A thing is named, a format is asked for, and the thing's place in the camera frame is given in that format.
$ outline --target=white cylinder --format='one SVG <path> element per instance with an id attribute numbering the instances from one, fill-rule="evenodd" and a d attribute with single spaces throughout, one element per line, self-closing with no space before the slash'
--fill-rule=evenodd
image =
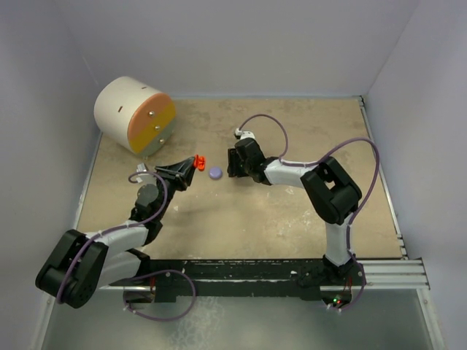
<path id="1" fill-rule="evenodd" d="M 175 115 L 175 105 L 167 94 L 130 77 L 108 84 L 94 105 L 101 131 L 142 156 L 157 151 L 170 137 Z"/>

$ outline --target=black bracket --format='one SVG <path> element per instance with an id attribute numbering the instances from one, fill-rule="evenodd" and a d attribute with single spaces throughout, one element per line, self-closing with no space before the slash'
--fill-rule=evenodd
<path id="1" fill-rule="evenodd" d="M 339 162 L 329 157 L 301 178 L 314 210 L 321 219 L 341 225 L 358 208 L 362 192 Z M 326 183 L 333 183 L 329 188 Z"/>
<path id="2" fill-rule="evenodd" d="M 151 260 L 151 271 L 184 271 L 196 286 L 198 296 L 268 297 L 323 300 L 334 298 L 336 291 L 322 292 L 321 286 L 338 286 L 341 290 L 349 277 L 361 283 L 358 266 L 353 262 L 336 271 L 321 259 L 292 260 Z M 149 285 L 144 281 L 120 281 L 114 285 Z M 177 296 L 190 296 L 189 283 L 177 274 L 155 279 L 156 303 L 173 303 Z"/>
<path id="3" fill-rule="evenodd" d="M 176 191 L 185 191 L 191 185 L 196 168 L 193 166 L 195 158 L 189 157 L 171 166 L 156 166 L 157 174 L 164 180 L 167 187 L 167 203 L 160 214 L 145 226 L 149 230 L 144 244 L 154 241 L 162 229 L 161 219 L 169 207 L 169 203 Z M 163 203 L 163 185 L 145 184 L 138 190 L 138 198 L 131 210 L 130 219 L 141 222 L 150 218 L 159 210 Z"/>
<path id="4" fill-rule="evenodd" d="M 87 240 L 79 231 L 66 231 L 37 275 L 36 287 L 57 296 L 71 261 Z M 62 295 L 64 303 L 73 308 L 87 303 L 97 288 L 108 248 L 99 242 L 89 246 L 66 283 Z"/>
<path id="5" fill-rule="evenodd" d="M 258 184 L 271 185 L 264 171 L 276 159 L 264 157 L 256 140 L 247 137 L 235 143 L 235 148 L 228 150 L 227 173 L 229 177 L 249 176 Z"/>

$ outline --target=white wall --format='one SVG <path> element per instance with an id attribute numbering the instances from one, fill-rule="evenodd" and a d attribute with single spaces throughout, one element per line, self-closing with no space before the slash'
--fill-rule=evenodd
<path id="1" fill-rule="evenodd" d="M 28 349 L 34 279 L 72 223 L 98 135 L 96 84 L 57 6 L 0 1 L 0 339 Z"/>
<path id="2" fill-rule="evenodd" d="M 105 85 L 176 96 L 367 93 L 418 0 L 56 0 Z"/>
<path id="3" fill-rule="evenodd" d="M 451 349 L 467 344 L 467 2 L 422 0 L 368 95 L 411 258 Z"/>

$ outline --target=red object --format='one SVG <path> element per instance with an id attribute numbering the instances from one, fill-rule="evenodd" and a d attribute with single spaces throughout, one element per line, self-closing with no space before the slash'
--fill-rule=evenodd
<path id="1" fill-rule="evenodd" d="M 150 289 L 149 291 L 151 292 L 152 295 L 155 295 L 155 292 L 154 292 L 154 287 L 155 287 L 155 277 L 152 277 L 151 280 L 150 280 Z"/>
<path id="2" fill-rule="evenodd" d="M 202 155 L 195 155 L 195 161 L 193 162 L 193 166 L 199 171 L 203 171 L 206 167 L 206 158 Z"/>

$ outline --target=purple disk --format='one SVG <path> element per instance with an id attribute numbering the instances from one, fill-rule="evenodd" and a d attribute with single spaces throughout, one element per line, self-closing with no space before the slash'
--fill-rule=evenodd
<path id="1" fill-rule="evenodd" d="M 209 177 L 213 180 L 218 180 L 222 177 L 222 169 L 218 166 L 213 166 L 209 170 Z"/>

